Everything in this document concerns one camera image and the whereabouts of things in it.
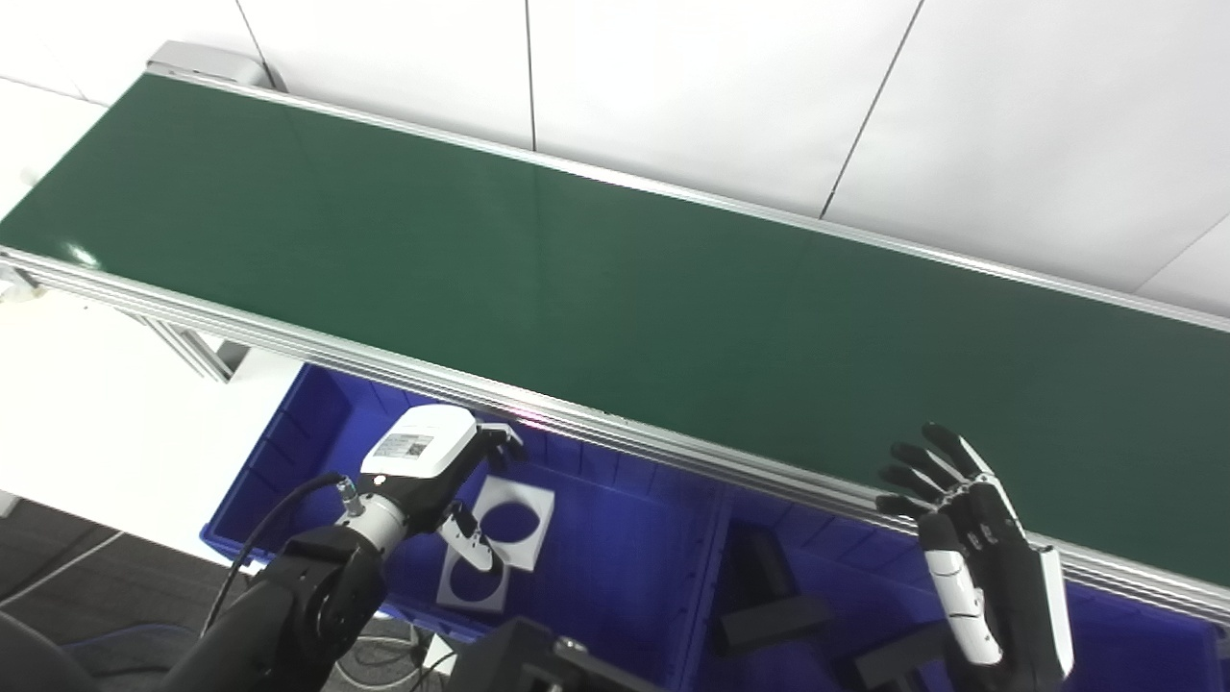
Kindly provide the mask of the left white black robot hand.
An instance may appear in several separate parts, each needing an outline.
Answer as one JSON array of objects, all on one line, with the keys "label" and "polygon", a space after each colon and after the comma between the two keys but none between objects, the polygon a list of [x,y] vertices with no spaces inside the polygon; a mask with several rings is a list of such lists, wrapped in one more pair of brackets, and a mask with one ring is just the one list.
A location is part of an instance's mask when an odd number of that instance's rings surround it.
[{"label": "left white black robot hand", "polygon": [[410,408],[360,461],[360,513],[339,524],[363,535],[378,556],[391,556],[419,533],[438,533],[480,573],[501,572],[504,560],[458,490],[483,461],[502,465],[525,455],[523,439],[504,422],[480,422],[458,406]]}]

